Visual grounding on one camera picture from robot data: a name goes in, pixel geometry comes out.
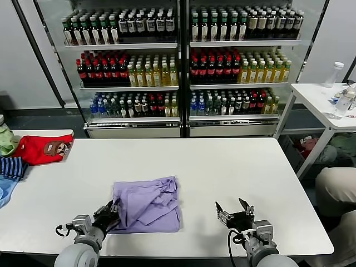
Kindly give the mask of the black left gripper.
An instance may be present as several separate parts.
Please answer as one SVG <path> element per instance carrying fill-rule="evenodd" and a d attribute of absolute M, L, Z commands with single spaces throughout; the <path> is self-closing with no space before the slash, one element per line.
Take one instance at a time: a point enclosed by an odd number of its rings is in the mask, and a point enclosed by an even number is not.
<path fill-rule="evenodd" d="M 120 223 L 121 210 L 120 204 L 115 204 L 113 200 L 109 201 L 107 206 L 101 207 L 94 213 L 93 227 L 99 228 L 103 233 L 109 233 Z"/>

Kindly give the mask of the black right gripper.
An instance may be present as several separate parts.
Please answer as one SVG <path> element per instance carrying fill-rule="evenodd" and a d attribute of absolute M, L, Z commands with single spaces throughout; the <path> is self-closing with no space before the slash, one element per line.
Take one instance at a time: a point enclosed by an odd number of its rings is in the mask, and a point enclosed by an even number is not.
<path fill-rule="evenodd" d="M 236 229 L 238 232 L 249 230 L 253 228 L 255 219 L 254 206 L 250 206 L 245 200 L 239 198 L 239 202 L 243 207 L 243 211 L 229 214 L 223 210 L 220 204 L 216 201 L 217 219 L 226 224 L 228 229 Z"/>

